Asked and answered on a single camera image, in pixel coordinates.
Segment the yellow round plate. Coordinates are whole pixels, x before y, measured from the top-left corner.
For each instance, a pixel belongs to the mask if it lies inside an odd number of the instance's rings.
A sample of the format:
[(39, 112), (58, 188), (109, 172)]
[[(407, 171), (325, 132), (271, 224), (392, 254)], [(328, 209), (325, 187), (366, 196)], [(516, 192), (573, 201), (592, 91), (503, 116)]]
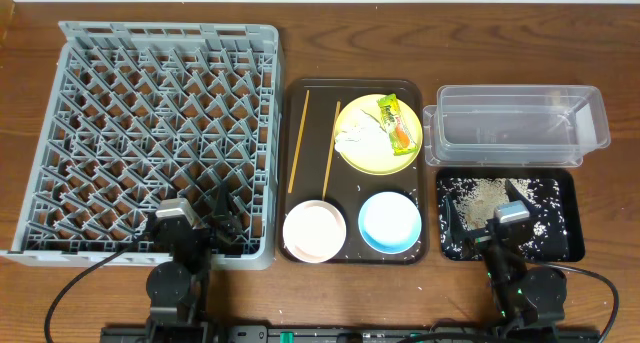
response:
[(334, 149), (356, 170), (397, 173), (411, 165), (423, 143), (415, 111), (395, 93), (369, 94), (348, 103), (336, 118)]

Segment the light blue bowl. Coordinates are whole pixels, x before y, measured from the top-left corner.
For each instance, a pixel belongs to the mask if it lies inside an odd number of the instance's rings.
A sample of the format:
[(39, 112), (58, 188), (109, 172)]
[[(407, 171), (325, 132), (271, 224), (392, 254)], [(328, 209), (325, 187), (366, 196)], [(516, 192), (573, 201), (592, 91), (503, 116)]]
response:
[(392, 191), (369, 197), (360, 208), (357, 224), (364, 242), (388, 255), (408, 251), (422, 232), (418, 206), (404, 194)]

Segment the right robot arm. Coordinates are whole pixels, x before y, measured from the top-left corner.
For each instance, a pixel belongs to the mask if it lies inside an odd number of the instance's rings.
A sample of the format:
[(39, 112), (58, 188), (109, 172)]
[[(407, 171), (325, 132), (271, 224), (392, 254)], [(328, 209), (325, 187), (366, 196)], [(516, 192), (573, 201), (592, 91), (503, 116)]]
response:
[(565, 318), (567, 279), (555, 268), (529, 269), (520, 245), (534, 235), (540, 210), (510, 182), (504, 183), (507, 203), (494, 209), (483, 228), (467, 231), (450, 195), (444, 218), (452, 241), (465, 258), (479, 255), (488, 272), (494, 302), (503, 314), (501, 334), (512, 329), (550, 327)]

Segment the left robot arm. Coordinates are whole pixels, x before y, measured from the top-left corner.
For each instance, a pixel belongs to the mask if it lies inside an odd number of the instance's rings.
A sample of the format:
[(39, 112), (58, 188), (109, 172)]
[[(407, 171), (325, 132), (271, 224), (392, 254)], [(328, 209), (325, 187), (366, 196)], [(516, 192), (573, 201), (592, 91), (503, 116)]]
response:
[(146, 282), (150, 319), (158, 325), (204, 320), (213, 251), (230, 246), (232, 235), (242, 228), (226, 185), (216, 188), (207, 203), (207, 214), (201, 217), (186, 198), (167, 199), (150, 216), (151, 240), (171, 255), (169, 262), (152, 270)]

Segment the white tissue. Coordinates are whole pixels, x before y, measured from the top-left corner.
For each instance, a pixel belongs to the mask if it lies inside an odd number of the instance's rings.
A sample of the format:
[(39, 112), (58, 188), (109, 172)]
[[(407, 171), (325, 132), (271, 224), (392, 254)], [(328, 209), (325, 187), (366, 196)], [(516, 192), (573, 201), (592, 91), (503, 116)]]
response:
[(334, 148), (345, 154), (392, 154), (387, 133), (370, 114), (356, 109), (353, 120), (342, 125), (335, 138)]

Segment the green orange snack wrapper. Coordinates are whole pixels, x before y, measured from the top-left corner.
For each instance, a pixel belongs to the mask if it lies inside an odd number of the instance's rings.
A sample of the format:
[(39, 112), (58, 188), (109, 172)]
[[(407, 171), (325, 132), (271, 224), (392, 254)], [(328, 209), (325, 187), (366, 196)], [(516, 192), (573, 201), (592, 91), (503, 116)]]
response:
[(395, 156), (406, 155), (417, 150), (404, 121), (399, 101), (395, 94), (377, 100), (381, 114), (381, 125), (387, 133)]

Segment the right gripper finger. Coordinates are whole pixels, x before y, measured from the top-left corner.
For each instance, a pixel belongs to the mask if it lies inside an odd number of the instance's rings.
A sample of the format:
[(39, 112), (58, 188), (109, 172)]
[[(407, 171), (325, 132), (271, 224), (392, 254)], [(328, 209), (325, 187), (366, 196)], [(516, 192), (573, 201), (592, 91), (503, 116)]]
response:
[(529, 179), (506, 179), (504, 183), (506, 196), (510, 202), (521, 201), (523, 204), (532, 205), (529, 197)]
[(445, 218), (449, 224), (449, 235), (452, 242), (461, 249), (462, 258), (473, 256), (472, 240), (460, 219), (454, 201), (449, 194), (445, 195)]

